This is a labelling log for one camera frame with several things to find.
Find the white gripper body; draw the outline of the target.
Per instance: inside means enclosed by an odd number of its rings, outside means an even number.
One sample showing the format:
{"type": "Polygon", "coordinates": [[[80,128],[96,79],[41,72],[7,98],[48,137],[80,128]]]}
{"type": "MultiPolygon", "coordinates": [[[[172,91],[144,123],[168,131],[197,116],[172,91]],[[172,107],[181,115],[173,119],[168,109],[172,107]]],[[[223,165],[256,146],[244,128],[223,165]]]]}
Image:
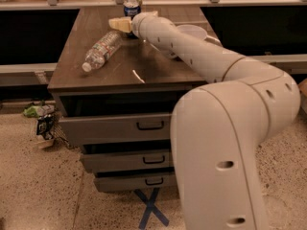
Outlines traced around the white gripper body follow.
{"type": "Polygon", "coordinates": [[[162,41],[174,38],[174,23],[152,12],[141,12],[132,19],[132,32],[148,41],[162,41]]]}

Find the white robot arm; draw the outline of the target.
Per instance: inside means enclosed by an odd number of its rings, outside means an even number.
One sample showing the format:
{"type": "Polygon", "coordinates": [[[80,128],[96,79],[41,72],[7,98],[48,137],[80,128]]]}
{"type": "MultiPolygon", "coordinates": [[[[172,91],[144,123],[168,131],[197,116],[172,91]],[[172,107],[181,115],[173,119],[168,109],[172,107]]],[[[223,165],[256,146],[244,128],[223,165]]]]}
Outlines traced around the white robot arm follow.
{"type": "Polygon", "coordinates": [[[269,230],[255,150],[295,119],[300,92],[293,78],[154,11],[109,25],[179,57],[206,81],[177,102],[170,125],[186,229],[269,230]]]}

